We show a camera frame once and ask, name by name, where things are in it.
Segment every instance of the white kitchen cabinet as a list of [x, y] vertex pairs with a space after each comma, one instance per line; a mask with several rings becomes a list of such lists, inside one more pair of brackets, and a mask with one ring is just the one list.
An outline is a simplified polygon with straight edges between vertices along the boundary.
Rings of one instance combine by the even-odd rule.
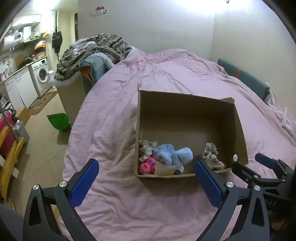
[[13, 108], [18, 110], [21, 107], [24, 107], [14, 76], [7, 79], [4, 84]]
[[15, 81], [22, 101], [25, 106], [29, 108], [33, 101], [37, 99], [38, 95], [33, 85], [28, 67], [22, 69], [15, 75]]
[[41, 15], [27, 15], [15, 17], [12, 21], [12, 28], [23, 28], [25, 26], [38, 24], [41, 22]]

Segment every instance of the metal screw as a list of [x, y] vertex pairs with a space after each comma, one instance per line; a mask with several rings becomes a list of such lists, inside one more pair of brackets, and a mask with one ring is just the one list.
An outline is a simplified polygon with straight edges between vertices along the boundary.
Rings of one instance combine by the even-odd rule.
[[227, 182], [226, 186], [229, 187], [229, 188], [233, 188], [234, 184], [233, 184], [233, 182]]
[[258, 185], [255, 185], [255, 186], [254, 186], [254, 189], [255, 189], [256, 191], [260, 191], [260, 187], [259, 187]]
[[237, 161], [237, 159], [238, 159], [237, 154], [234, 154], [232, 159], [233, 159], [233, 161]]
[[66, 186], [67, 185], [67, 182], [66, 181], [61, 181], [60, 183], [59, 183], [59, 186], [60, 187], [64, 187], [64, 186]]
[[36, 184], [36, 185], [33, 186], [33, 190], [37, 190], [38, 188], [39, 188], [39, 185], [38, 184]]

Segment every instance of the orange strap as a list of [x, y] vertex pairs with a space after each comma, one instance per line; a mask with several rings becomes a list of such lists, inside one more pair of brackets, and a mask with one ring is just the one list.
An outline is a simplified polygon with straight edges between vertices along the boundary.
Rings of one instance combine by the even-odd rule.
[[241, 71], [241, 69], [240, 69], [240, 68], [237, 68], [237, 72], [236, 72], [236, 74], [235, 74], [235, 77], [236, 77], [236, 78], [239, 78], [239, 73], [240, 73], [240, 71]]
[[92, 86], [94, 86], [92, 75], [91, 75], [91, 66], [84, 66], [80, 68], [79, 71], [91, 82]]

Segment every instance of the hanger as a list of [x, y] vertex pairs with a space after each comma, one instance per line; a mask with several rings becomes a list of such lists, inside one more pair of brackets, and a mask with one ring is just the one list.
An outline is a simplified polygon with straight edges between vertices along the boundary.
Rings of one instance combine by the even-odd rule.
[[52, 34], [52, 36], [55, 36], [55, 37], [57, 37], [57, 38], [55, 38], [55, 39], [52, 39], [52, 40], [59, 39], [59, 36], [57, 36], [57, 35], [55, 35], [55, 34]]

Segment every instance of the pink bedsheet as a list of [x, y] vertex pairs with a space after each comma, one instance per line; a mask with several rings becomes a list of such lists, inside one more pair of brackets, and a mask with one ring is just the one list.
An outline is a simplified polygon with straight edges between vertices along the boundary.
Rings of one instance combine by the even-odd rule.
[[[87, 95], [64, 159], [65, 180], [90, 158], [100, 163], [98, 177], [76, 208], [97, 240], [196, 240], [216, 212], [194, 177], [167, 180], [134, 176], [137, 83], [141, 90], [233, 97], [246, 139], [248, 167], [262, 177], [275, 177], [254, 161], [258, 152], [295, 166], [296, 142], [270, 108], [222, 67], [186, 50], [145, 54], [135, 49]], [[222, 176], [237, 186], [246, 186], [231, 172]], [[231, 220], [224, 237], [234, 223], [235, 219]]]

